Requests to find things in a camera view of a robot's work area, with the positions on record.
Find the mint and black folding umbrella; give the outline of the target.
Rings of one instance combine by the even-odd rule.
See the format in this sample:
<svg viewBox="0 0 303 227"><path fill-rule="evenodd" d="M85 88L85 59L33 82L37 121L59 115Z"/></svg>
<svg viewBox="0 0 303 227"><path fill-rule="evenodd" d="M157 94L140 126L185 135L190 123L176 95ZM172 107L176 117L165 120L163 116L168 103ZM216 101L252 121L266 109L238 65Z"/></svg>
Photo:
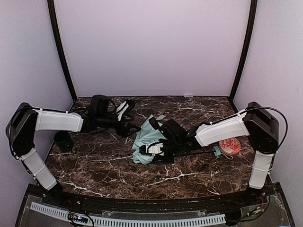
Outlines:
<svg viewBox="0 0 303 227"><path fill-rule="evenodd" d="M233 137L229 130L223 129L221 122L203 122L186 130L176 120L170 119L162 122L163 116L155 118L150 116L137 133L132 149L133 161L136 164L147 165L154 162L154 156L142 155L139 148L145 144L162 142L162 151L171 152L174 158L191 155L195 150L200 150L210 144L230 139Z"/></svg>

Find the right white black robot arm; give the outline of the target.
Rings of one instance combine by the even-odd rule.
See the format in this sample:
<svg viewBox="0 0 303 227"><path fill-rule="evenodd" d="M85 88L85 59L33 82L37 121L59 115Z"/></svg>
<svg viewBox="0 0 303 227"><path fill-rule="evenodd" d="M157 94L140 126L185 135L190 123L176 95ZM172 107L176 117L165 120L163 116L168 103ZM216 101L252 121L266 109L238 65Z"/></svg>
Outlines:
<svg viewBox="0 0 303 227"><path fill-rule="evenodd" d="M275 108L250 102L245 109L231 116L215 122L200 123L189 130L185 130L171 119L159 127L164 138L149 145L147 151L151 151L154 156L163 155L167 159L173 159L180 151L189 152L222 140L246 136L255 151L249 187L260 190L271 171L277 152L286 139L285 135L279 137L278 119L269 111L284 116Z"/></svg>

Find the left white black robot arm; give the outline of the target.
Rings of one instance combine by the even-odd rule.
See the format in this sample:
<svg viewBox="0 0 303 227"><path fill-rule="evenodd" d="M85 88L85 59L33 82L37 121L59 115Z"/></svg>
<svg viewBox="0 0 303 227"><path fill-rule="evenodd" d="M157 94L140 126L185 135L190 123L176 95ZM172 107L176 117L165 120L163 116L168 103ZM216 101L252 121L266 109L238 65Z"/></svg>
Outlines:
<svg viewBox="0 0 303 227"><path fill-rule="evenodd" d="M114 129L117 135L128 137L132 134L129 112L135 101L125 100L120 106L108 110L112 100L103 95L94 95L90 105L82 113L58 111L32 107L23 102L19 105L6 126L11 155L20 160L32 176L47 191L60 187L60 183L46 167L36 151L34 137L37 131L62 131L90 133L98 129Z"/></svg>

